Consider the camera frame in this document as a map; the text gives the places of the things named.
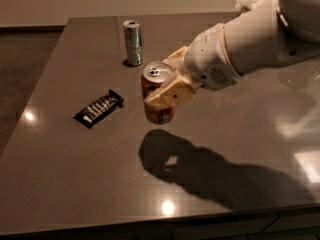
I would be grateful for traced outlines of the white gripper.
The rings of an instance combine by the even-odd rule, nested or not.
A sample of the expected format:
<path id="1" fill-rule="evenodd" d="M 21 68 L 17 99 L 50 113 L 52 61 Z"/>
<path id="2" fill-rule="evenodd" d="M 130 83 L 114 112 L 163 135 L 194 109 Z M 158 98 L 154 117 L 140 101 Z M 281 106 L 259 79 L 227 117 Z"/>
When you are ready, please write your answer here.
<path id="1" fill-rule="evenodd" d="M 159 111 L 193 100 L 197 87 L 193 77 L 205 88 L 221 90 L 241 79 L 227 51 L 224 24 L 200 33 L 189 46 L 183 46 L 163 60 L 171 68 L 170 76 L 144 99 L 144 103 Z"/>

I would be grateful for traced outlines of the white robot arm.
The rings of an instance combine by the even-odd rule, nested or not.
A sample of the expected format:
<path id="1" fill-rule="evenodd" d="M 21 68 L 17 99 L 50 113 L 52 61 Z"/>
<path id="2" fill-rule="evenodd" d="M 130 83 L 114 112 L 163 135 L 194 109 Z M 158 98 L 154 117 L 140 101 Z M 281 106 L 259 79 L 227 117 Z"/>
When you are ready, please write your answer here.
<path id="1" fill-rule="evenodd" d="M 145 99 L 155 110 L 192 100 L 201 87 L 220 90 L 256 70 L 319 54 L 320 0 L 259 0 L 237 18 L 199 34 L 164 60 L 173 72 Z"/>

